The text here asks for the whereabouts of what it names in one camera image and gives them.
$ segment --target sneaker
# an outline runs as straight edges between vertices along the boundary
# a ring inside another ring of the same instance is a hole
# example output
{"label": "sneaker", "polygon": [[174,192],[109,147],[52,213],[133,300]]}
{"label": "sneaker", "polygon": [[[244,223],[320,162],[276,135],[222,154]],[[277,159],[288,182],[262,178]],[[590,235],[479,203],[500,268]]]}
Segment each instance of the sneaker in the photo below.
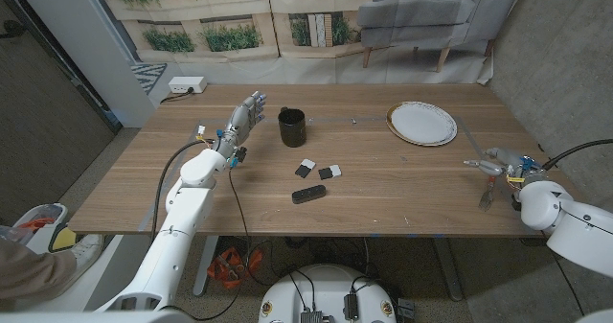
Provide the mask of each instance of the sneaker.
{"label": "sneaker", "polygon": [[77,260],[77,268],[73,276],[68,279],[66,285],[56,295],[61,295],[69,287],[71,287],[75,281],[89,269],[93,263],[98,260],[102,254],[102,246],[104,244],[104,237],[102,235],[87,235],[77,242],[70,251],[75,255]]}

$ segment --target plate gold rim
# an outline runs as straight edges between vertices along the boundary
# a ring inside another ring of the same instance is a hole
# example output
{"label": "plate gold rim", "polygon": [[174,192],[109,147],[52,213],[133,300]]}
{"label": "plate gold rim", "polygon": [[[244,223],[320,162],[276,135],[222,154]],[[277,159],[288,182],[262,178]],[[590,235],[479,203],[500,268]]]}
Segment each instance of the plate gold rim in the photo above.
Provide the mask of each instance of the plate gold rim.
{"label": "plate gold rim", "polygon": [[442,145],[446,145],[446,144],[448,144],[449,142],[451,142],[451,141],[452,141],[454,138],[456,138],[456,135],[458,134],[458,125],[456,124],[456,121],[453,119],[453,117],[451,117],[451,115],[450,115],[450,114],[449,114],[447,111],[443,110],[442,108],[440,108],[440,107],[438,107],[438,106],[436,106],[436,105],[432,105],[432,104],[429,104],[429,105],[434,106],[434,107],[438,108],[439,110],[441,110],[442,112],[446,113],[446,114],[449,116],[449,118],[451,118],[451,121],[453,121],[454,128],[455,128],[454,133],[453,133],[453,136],[452,136],[452,137],[451,137],[451,138],[450,138],[448,141],[443,142],[443,143],[441,143],[441,142],[430,142],[430,143],[423,143],[423,142],[418,142],[418,141],[412,140],[412,139],[410,139],[410,138],[405,137],[404,135],[402,135],[402,134],[401,134],[401,133],[400,133],[400,132],[399,132],[399,131],[396,129],[396,127],[394,127],[394,124],[392,123],[392,113],[394,113],[394,111],[395,111],[396,109],[398,109],[399,107],[401,107],[401,106],[403,106],[403,105],[406,105],[406,104],[413,104],[413,103],[429,104],[429,103],[423,103],[423,102],[402,102],[402,103],[397,103],[397,104],[392,105],[392,107],[390,107],[390,108],[387,110],[387,114],[386,114],[385,122],[386,122],[386,124],[387,124],[387,127],[388,127],[388,128],[389,128],[389,129],[390,129],[390,130],[391,130],[391,131],[392,131],[392,132],[395,134],[395,136],[397,136],[397,137],[401,138],[402,140],[404,140],[404,141],[406,141],[406,142],[408,142],[408,143],[412,143],[412,144],[414,144],[414,145],[418,145],[418,146],[426,146],[426,147],[435,147],[435,146],[442,146]]}

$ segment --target chair leg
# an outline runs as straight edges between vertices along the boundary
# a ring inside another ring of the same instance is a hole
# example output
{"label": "chair leg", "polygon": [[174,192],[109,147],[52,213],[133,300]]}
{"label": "chair leg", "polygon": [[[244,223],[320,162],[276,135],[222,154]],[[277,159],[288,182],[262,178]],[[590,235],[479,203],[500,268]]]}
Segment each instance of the chair leg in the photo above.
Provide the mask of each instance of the chair leg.
{"label": "chair leg", "polygon": [[494,48],[494,42],[495,41],[496,41],[496,39],[488,40],[488,47],[486,48],[486,52],[485,52],[485,56],[486,57],[490,57],[491,56],[491,50]]}
{"label": "chair leg", "polygon": [[444,61],[447,59],[447,55],[449,55],[449,50],[451,50],[450,47],[446,47],[441,50],[441,56],[439,57],[439,64],[437,65],[437,73],[441,73],[441,70],[443,69]]}
{"label": "chair leg", "polygon": [[363,68],[368,66],[368,58],[371,56],[371,50],[373,48],[364,48],[364,64],[362,64]]}

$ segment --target table leg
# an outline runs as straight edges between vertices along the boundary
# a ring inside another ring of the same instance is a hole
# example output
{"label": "table leg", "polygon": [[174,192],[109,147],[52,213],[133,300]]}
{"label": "table leg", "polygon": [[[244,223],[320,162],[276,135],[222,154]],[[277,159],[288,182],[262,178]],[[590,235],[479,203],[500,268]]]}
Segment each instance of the table leg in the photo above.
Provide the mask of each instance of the table leg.
{"label": "table leg", "polygon": [[200,265],[198,266],[198,273],[195,276],[195,282],[193,283],[193,295],[204,295],[204,288],[207,285],[209,276],[207,275],[207,268],[215,257],[215,250],[217,248],[217,241],[219,236],[207,236],[207,240],[204,242],[204,248],[202,249],[202,257],[200,258]]}
{"label": "table leg", "polygon": [[439,256],[439,263],[441,264],[444,280],[447,284],[449,298],[451,298],[453,301],[463,300],[464,296],[462,295],[460,278],[458,277],[458,270],[453,262],[453,255],[451,254],[449,241],[447,238],[435,238],[434,248]]}

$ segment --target black remote control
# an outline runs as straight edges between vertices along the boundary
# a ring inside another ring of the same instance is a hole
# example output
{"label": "black remote control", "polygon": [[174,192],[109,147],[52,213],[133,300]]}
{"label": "black remote control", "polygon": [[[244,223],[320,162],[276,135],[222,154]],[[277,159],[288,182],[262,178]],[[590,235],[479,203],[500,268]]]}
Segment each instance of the black remote control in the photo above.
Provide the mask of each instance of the black remote control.
{"label": "black remote control", "polygon": [[315,185],[314,187],[294,192],[291,195],[291,201],[294,202],[294,204],[300,204],[325,195],[326,187],[323,185]]}

